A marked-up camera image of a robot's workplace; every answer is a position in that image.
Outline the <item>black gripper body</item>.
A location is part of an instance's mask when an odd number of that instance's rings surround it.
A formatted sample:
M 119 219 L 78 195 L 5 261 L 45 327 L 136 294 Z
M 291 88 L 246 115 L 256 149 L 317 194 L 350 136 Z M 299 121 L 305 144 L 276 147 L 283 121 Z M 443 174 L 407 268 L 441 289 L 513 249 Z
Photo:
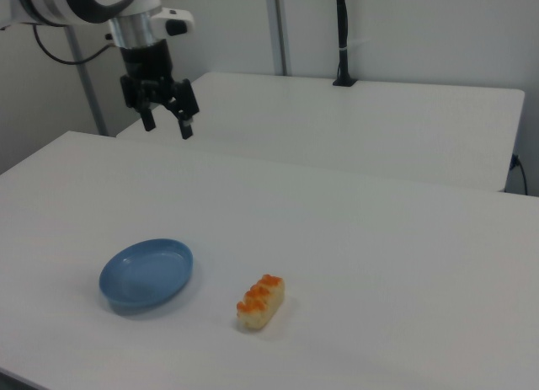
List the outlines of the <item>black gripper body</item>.
M 121 48 L 126 75 L 120 78 L 125 103 L 139 115 L 151 104 L 160 104 L 177 115 L 199 113 L 195 93 L 189 79 L 173 79 L 173 64 L 166 40 L 142 48 Z

